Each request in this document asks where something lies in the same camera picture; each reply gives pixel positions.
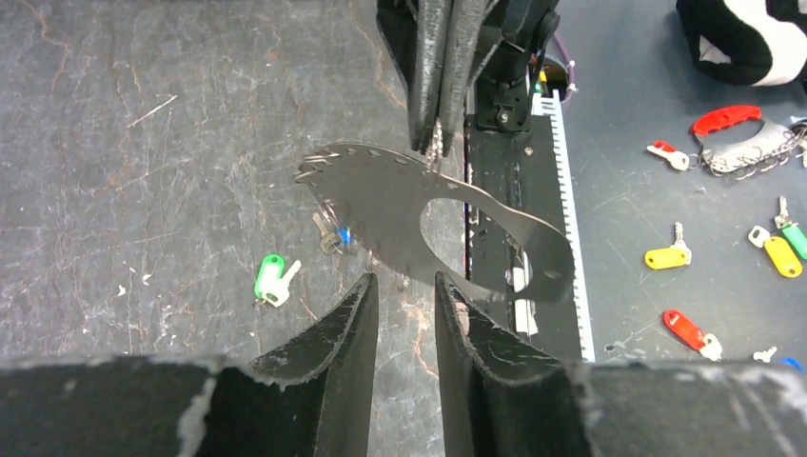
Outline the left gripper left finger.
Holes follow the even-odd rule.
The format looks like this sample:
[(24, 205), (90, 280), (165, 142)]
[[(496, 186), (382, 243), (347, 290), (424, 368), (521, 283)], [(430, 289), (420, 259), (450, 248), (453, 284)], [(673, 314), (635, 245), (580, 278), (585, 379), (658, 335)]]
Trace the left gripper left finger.
[(23, 358), (1, 365), (5, 456), (363, 456), (378, 281), (284, 344), (224, 356)]

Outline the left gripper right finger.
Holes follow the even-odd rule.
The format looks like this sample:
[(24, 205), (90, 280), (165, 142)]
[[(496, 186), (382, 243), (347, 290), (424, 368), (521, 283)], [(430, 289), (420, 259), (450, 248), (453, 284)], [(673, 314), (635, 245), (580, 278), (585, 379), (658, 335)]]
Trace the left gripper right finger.
[(806, 378), (761, 363), (560, 361), (435, 277), (449, 456), (802, 456)]

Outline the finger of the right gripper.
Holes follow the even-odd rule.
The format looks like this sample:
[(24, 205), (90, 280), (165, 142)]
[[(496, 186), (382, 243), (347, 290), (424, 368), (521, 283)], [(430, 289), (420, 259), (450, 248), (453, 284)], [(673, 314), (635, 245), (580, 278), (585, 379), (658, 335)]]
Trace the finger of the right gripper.
[(376, 21), (407, 97), (410, 148), (424, 151), (438, 117), (450, 1), (378, 1)]
[(454, 1), (443, 59), (438, 119), (452, 148), (468, 94), (483, 130), (529, 128), (530, 85), (560, 23), (556, 1)]

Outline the grey metal key holder plate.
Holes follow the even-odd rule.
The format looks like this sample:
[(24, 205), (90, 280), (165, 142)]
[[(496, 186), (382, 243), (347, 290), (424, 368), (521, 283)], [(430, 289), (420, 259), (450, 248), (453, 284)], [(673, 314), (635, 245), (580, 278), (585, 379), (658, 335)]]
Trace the grey metal key holder plate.
[[(330, 205), (361, 246), (413, 280), (429, 283), (443, 271), (469, 298), (479, 301), (557, 304), (572, 294), (572, 249), (560, 230), (500, 203), (478, 187), (430, 172), (426, 164), (407, 155), (373, 145), (332, 143), (306, 155), (294, 180)], [(437, 199), (466, 203), (507, 231), (530, 262), (533, 275), (526, 286), (518, 291), (486, 288), (451, 270), (421, 231), (423, 210)]]

